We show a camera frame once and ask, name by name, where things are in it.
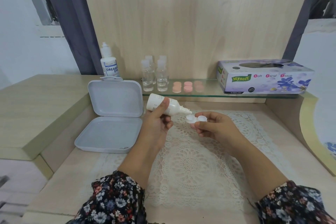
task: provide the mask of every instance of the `wood grain backboard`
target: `wood grain backboard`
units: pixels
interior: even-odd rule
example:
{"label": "wood grain backboard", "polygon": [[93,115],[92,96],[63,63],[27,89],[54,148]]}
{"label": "wood grain backboard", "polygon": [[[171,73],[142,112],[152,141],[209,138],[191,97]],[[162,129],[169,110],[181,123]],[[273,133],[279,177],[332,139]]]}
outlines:
{"label": "wood grain backboard", "polygon": [[212,78],[218,60],[281,58],[304,0],[87,0],[121,77],[167,55],[171,78]]}

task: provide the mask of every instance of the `white wall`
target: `white wall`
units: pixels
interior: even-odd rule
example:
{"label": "white wall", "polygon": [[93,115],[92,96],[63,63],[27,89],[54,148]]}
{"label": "white wall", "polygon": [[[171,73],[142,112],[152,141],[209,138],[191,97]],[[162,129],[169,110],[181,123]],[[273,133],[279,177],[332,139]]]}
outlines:
{"label": "white wall", "polygon": [[39,21],[31,0],[0,0],[0,89],[36,74],[79,73],[66,39],[39,37]]}
{"label": "white wall", "polygon": [[322,143],[336,143],[336,19],[309,20],[294,61],[315,70],[308,91],[319,98],[316,133]]}

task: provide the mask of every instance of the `small transparent bottle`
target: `small transparent bottle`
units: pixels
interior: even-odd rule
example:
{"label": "small transparent bottle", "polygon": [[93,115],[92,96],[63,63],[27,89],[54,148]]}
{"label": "small transparent bottle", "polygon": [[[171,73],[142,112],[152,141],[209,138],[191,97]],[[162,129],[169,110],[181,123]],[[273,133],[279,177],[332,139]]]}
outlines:
{"label": "small transparent bottle", "polygon": [[166,91],[168,89],[166,62],[164,60],[159,59],[157,61],[156,82],[158,91]]}
{"label": "small transparent bottle", "polygon": [[153,71],[153,84],[156,84],[156,76],[155,76],[156,67],[155,67],[155,64],[153,62],[153,56],[152,55],[147,55],[147,56],[145,56],[145,59],[149,60],[149,67]]}
{"label": "small transparent bottle", "polygon": [[168,62],[167,62],[167,56],[166,55],[160,55],[161,60],[164,60],[166,63],[166,70],[167,70],[167,84],[169,84],[169,73],[168,73]]}
{"label": "small transparent bottle", "polygon": [[141,60],[142,65],[142,87],[144,91],[152,91],[154,89],[153,85],[153,72],[149,66],[149,60]]}

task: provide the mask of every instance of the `yellow curved edge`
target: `yellow curved edge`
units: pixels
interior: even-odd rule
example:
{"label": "yellow curved edge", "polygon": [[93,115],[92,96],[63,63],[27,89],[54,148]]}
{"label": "yellow curved edge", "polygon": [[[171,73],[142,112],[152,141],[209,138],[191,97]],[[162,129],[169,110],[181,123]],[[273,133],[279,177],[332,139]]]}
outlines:
{"label": "yellow curved edge", "polygon": [[329,151],[322,145],[317,137],[314,126],[314,110],[318,98],[306,92],[300,109],[300,127],[307,146],[315,156],[329,169],[333,176],[336,176],[336,160],[330,155]]}

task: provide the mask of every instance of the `floral sleeve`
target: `floral sleeve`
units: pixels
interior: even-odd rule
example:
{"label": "floral sleeve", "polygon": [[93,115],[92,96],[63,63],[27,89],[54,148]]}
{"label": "floral sleeve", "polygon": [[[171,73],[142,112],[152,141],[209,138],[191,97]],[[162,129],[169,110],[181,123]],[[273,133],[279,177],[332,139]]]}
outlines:
{"label": "floral sleeve", "polygon": [[145,191],[128,175],[114,171],[92,183],[93,195],[67,224],[147,223]]}
{"label": "floral sleeve", "polygon": [[261,223],[330,223],[317,189],[288,181],[256,203]]}

